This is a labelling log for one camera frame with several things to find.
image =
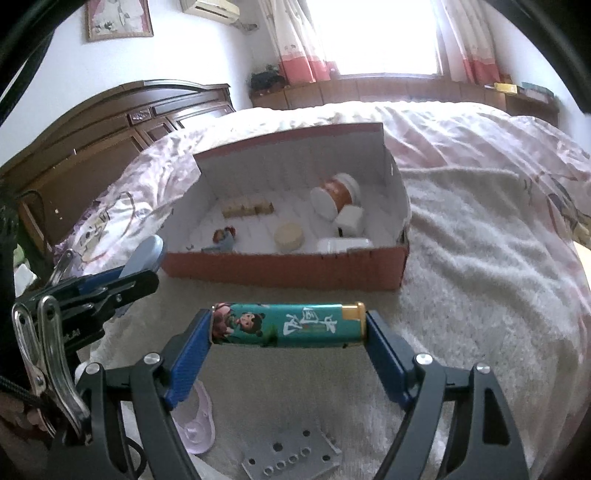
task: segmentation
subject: air conditioner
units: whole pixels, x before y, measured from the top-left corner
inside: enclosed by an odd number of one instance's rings
[[[240,9],[227,0],[181,0],[183,12],[231,24],[240,17]]]

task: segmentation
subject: lighter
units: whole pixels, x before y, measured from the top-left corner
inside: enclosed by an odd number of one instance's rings
[[[366,335],[365,305],[218,303],[212,307],[213,343],[277,347],[346,346]]]

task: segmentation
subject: white cylindrical container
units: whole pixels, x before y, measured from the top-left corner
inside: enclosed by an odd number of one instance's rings
[[[360,204],[361,188],[351,175],[337,173],[320,187],[312,189],[310,201],[318,215],[332,222],[345,205]]]

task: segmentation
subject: bright window light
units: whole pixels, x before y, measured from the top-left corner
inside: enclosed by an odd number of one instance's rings
[[[327,60],[342,75],[438,74],[431,0],[307,0]]]

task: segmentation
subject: cartoon girl illustration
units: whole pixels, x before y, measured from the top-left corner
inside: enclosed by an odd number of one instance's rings
[[[212,339],[216,343],[231,342],[238,332],[262,336],[264,313],[242,312],[238,316],[232,303],[218,303],[213,309]]]

